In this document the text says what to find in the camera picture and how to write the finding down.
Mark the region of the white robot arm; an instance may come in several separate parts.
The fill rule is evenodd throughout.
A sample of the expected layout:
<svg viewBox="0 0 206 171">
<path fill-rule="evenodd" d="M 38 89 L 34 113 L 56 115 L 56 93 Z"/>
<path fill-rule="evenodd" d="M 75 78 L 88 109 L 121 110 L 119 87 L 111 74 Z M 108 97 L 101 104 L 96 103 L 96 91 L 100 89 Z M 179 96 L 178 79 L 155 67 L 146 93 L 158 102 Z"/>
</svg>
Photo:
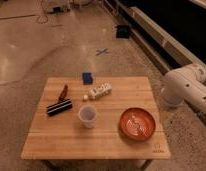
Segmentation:
<svg viewBox="0 0 206 171">
<path fill-rule="evenodd" d="M 171 107 L 179 107 L 187 101 L 206 114 L 205 80 L 206 69 L 198 63 L 171 70 L 163 76 L 162 97 Z"/>
</svg>

